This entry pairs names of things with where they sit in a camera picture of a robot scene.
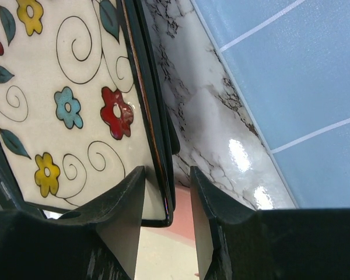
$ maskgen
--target flower petal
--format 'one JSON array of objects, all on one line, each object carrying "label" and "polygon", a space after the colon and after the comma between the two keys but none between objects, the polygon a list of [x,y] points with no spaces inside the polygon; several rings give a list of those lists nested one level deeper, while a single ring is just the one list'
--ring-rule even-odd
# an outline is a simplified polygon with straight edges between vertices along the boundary
[{"label": "flower petal", "polygon": [[113,92],[107,86],[105,86],[102,88],[101,93],[105,105],[112,107],[114,104]]},{"label": "flower petal", "polygon": [[39,167],[39,169],[43,169],[44,168],[44,160],[41,157],[41,155],[36,155],[35,156],[35,162],[36,162],[37,166]]},{"label": "flower petal", "polygon": [[42,197],[47,197],[49,194],[49,185],[41,185],[40,194]]},{"label": "flower petal", "polygon": [[45,167],[48,167],[48,165],[53,164],[52,156],[47,152],[43,153],[43,163],[44,163]]},{"label": "flower petal", "polygon": [[37,34],[40,34],[42,30],[43,30],[43,25],[41,24],[41,22],[37,22],[36,24],[34,24],[34,31]]},{"label": "flower petal", "polygon": [[66,115],[64,117],[64,123],[65,123],[66,127],[69,129],[71,129],[74,126],[74,121],[69,115]]},{"label": "flower petal", "polygon": [[52,165],[49,165],[47,167],[51,173],[49,177],[58,178],[58,176],[60,176],[61,171],[60,171],[60,168],[56,164],[52,164]]},{"label": "flower petal", "polygon": [[62,93],[61,92],[56,92],[54,94],[54,101],[56,101],[56,103],[59,103],[61,101],[62,98]]},{"label": "flower petal", "polygon": [[66,100],[70,101],[73,96],[71,88],[68,86],[64,87],[64,89],[62,90],[62,95]]},{"label": "flower petal", "polygon": [[45,178],[45,174],[44,174],[44,169],[40,169],[38,171],[35,172],[35,183],[38,185],[38,186],[41,186],[41,182],[42,180],[44,180]]},{"label": "flower petal", "polygon": [[77,100],[77,99],[72,99],[70,102],[69,102],[69,104],[70,104],[70,107],[71,107],[71,111],[70,111],[70,113],[74,113],[74,114],[76,114],[77,112],[79,112],[80,110],[81,110],[81,104],[80,104],[80,102],[79,102],[79,100]]},{"label": "flower petal", "polygon": [[61,106],[57,106],[56,116],[60,121],[63,121],[65,118],[65,110]]},{"label": "flower petal", "polygon": [[80,115],[76,115],[75,116],[74,123],[75,123],[76,127],[78,127],[78,128],[82,128],[83,127],[83,120],[80,117]]},{"label": "flower petal", "polygon": [[50,190],[52,195],[56,195],[58,191],[58,181],[57,179],[50,180]]},{"label": "flower petal", "polygon": [[37,2],[36,0],[34,0],[31,7],[34,10],[33,18],[37,19],[40,22],[40,19],[44,14],[44,10],[43,10],[42,5],[39,2]]}]

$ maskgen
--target white grout line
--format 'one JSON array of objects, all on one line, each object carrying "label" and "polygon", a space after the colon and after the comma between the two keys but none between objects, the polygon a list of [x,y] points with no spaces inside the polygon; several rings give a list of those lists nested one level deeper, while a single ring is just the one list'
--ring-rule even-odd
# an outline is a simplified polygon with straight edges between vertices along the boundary
[{"label": "white grout line", "polygon": [[241,42],[242,40],[248,38],[250,35],[253,35],[255,32],[261,30],[262,28],[268,26],[270,23],[274,22],[275,20],[277,20],[278,18],[280,18],[281,16],[285,15],[286,13],[288,13],[290,10],[294,9],[295,7],[297,7],[298,5],[304,3],[305,0],[297,0],[296,2],[290,4],[289,6],[287,6],[285,9],[281,10],[280,12],[278,12],[277,14],[275,14],[274,16],[271,16],[269,19],[265,20],[264,22],[262,22],[261,24],[257,25],[255,28],[250,29],[248,32],[245,32],[244,34],[242,34],[241,36],[237,37],[236,39],[234,39],[233,41],[229,42],[228,44],[224,45],[223,47],[220,48],[221,52],[224,52],[226,50],[228,50],[230,47],[232,47],[233,45],[236,45],[237,43]]},{"label": "white grout line", "polygon": [[336,122],[335,124],[331,124],[331,125],[329,125],[327,127],[323,127],[320,130],[314,131],[314,132],[312,132],[310,134],[307,134],[307,135],[305,135],[305,136],[303,136],[301,138],[298,138],[298,139],[296,139],[296,140],[294,140],[292,142],[289,142],[289,143],[287,143],[285,145],[282,145],[281,147],[273,149],[273,150],[271,150],[271,153],[274,154],[274,153],[281,152],[282,150],[284,151],[284,150],[286,150],[286,149],[288,149],[288,148],[290,148],[292,146],[295,146],[295,145],[297,145],[297,144],[299,144],[299,143],[301,143],[303,141],[309,140],[310,138],[313,138],[315,136],[323,134],[323,133],[325,133],[325,132],[327,132],[329,130],[334,130],[335,128],[341,127],[341,126],[343,126],[345,124],[349,124],[349,123],[350,123],[350,118],[348,118],[347,120]]}]

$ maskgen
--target blue wall tile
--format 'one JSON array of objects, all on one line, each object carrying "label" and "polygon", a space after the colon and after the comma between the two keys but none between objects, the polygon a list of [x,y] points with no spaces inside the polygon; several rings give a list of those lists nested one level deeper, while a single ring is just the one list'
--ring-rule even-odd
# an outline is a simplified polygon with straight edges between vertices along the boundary
[{"label": "blue wall tile", "polygon": [[305,1],[223,54],[271,149],[350,117],[350,1]]},{"label": "blue wall tile", "polygon": [[219,47],[231,42],[295,0],[195,0]]},{"label": "blue wall tile", "polygon": [[274,156],[300,207],[350,207],[350,124]]}]

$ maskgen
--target cream tile surface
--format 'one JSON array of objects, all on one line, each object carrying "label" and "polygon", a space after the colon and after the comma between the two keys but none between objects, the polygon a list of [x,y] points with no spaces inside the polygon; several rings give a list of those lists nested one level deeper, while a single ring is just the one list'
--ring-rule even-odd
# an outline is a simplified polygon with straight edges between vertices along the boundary
[{"label": "cream tile surface", "polygon": [[0,1],[0,142],[27,202],[74,209],[143,165],[143,218],[163,220],[127,38],[101,13],[113,4]]},{"label": "cream tile surface", "polygon": [[135,280],[197,280],[195,243],[165,229],[142,228]]}]

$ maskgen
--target marble countertop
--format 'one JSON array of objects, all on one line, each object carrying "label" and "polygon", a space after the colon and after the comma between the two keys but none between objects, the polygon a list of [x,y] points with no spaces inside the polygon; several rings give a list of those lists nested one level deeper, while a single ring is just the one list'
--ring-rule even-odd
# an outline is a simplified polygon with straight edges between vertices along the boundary
[{"label": "marble countertop", "polygon": [[142,0],[162,92],[180,139],[176,183],[196,165],[254,209],[293,208],[190,0]]}]

